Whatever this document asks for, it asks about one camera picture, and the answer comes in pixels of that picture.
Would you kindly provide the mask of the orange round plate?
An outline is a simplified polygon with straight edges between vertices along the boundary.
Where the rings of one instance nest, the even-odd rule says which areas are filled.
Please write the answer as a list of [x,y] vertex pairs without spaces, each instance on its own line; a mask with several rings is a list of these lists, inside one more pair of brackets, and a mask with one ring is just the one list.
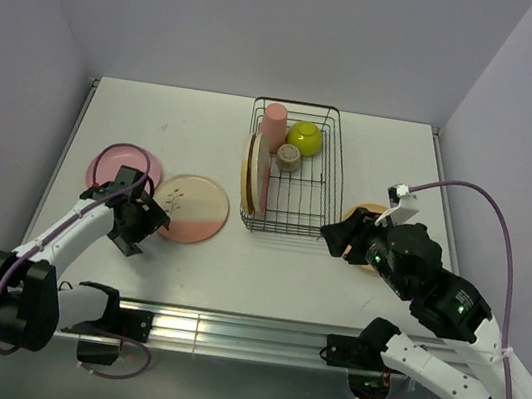
[[[357,206],[353,206],[349,211],[347,211],[345,214],[342,215],[342,220],[345,221],[350,218],[354,213],[356,213],[356,210],[358,209],[366,209],[368,212],[372,214],[371,219],[375,221],[379,216],[381,216],[383,213],[385,213],[388,210],[387,206],[383,206],[381,204],[374,204],[374,203],[365,203],[365,204],[358,204]],[[378,275],[374,267],[370,266],[370,264],[367,265],[357,265],[358,270],[362,270],[363,273],[367,273],[369,275]]]

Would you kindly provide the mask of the solid pink plate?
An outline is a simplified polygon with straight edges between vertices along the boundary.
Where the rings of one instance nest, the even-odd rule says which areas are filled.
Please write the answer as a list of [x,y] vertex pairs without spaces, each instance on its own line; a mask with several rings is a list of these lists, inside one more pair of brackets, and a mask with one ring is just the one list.
[[143,183],[147,194],[153,195],[163,182],[163,167],[160,160],[149,150],[140,146],[116,143],[102,155],[92,159],[86,170],[85,187],[114,182],[120,187],[135,184],[143,174],[148,179]]

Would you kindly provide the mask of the small speckled ceramic cup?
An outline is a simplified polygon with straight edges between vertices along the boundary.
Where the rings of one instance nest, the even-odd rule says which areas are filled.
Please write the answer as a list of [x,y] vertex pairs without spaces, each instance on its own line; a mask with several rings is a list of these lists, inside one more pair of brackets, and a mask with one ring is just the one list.
[[302,155],[295,145],[283,144],[276,152],[276,165],[281,172],[296,172],[301,167]]

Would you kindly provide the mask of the lime green bowl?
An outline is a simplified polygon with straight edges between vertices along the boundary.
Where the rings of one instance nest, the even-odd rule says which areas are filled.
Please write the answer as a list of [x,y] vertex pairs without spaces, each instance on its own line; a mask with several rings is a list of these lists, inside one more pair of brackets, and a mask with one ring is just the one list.
[[289,129],[286,142],[295,146],[302,157],[311,157],[322,150],[322,137],[321,129],[316,124],[299,121]]

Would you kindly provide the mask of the cream and yellow plate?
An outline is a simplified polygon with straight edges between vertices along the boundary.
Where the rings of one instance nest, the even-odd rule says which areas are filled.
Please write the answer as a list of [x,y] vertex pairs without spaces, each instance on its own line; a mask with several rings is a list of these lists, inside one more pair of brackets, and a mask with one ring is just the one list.
[[241,169],[240,169],[240,204],[241,204],[241,210],[244,211],[246,215],[249,215],[252,213],[252,201],[251,201],[251,188],[249,186],[249,176],[250,176],[250,157],[251,157],[251,151],[253,150],[253,144],[254,144],[254,134],[250,134],[249,137],[247,137],[245,148],[243,150],[243,156],[242,156],[242,162],[241,162]]

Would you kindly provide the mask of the salmon pink cup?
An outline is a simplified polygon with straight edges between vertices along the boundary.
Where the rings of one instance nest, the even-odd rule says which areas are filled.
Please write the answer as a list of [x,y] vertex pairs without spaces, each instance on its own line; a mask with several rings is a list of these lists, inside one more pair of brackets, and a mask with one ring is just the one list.
[[285,143],[288,115],[287,108],[280,103],[271,103],[265,108],[258,132],[264,133],[268,138],[269,150],[272,153]]

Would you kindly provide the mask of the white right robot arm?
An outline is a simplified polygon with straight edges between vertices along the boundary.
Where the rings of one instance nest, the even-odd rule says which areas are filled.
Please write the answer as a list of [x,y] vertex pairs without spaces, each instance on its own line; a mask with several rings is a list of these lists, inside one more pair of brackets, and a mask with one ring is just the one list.
[[354,344],[368,368],[386,366],[406,374],[441,399],[532,399],[532,377],[504,346],[497,320],[478,289],[446,270],[442,248],[423,224],[379,226],[357,208],[324,229],[333,256],[373,268],[410,315],[444,341],[471,373],[465,375],[416,345],[396,325],[376,318]]

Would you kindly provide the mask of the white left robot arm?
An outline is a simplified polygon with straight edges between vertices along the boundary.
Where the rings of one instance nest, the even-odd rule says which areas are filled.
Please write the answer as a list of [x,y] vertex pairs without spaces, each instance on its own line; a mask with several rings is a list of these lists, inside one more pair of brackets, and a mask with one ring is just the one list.
[[57,224],[0,251],[0,353],[38,351],[60,330],[144,346],[152,319],[126,298],[162,305],[343,325],[365,299],[358,274],[325,248],[263,241],[223,224],[195,245],[171,234],[208,227],[201,199],[166,202],[145,170],[94,183]]

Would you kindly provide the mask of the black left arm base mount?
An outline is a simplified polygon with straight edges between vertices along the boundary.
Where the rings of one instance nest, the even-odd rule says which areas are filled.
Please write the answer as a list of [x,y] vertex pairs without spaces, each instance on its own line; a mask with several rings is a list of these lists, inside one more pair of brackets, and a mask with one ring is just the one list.
[[[122,306],[118,290],[93,281],[80,282],[76,288],[59,293],[58,330],[76,334],[78,365],[105,379],[128,379],[146,371],[152,360],[146,346],[153,328],[154,313]],[[105,373],[114,365],[127,345],[142,351],[142,365],[127,374]]]

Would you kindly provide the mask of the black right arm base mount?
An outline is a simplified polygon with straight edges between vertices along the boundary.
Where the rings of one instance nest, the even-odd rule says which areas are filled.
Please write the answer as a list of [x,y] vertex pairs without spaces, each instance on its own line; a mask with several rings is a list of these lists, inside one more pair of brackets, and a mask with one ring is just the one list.
[[413,390],[413,381],[385,366],[381,353],[386,352],[387,341],[401,334],[390,321],[376,318],[359,336],[327,335],[326,345],[320,349],[318,357],[329,367],[371,373],[368,378],[348,376],[348,398],[399,399]]

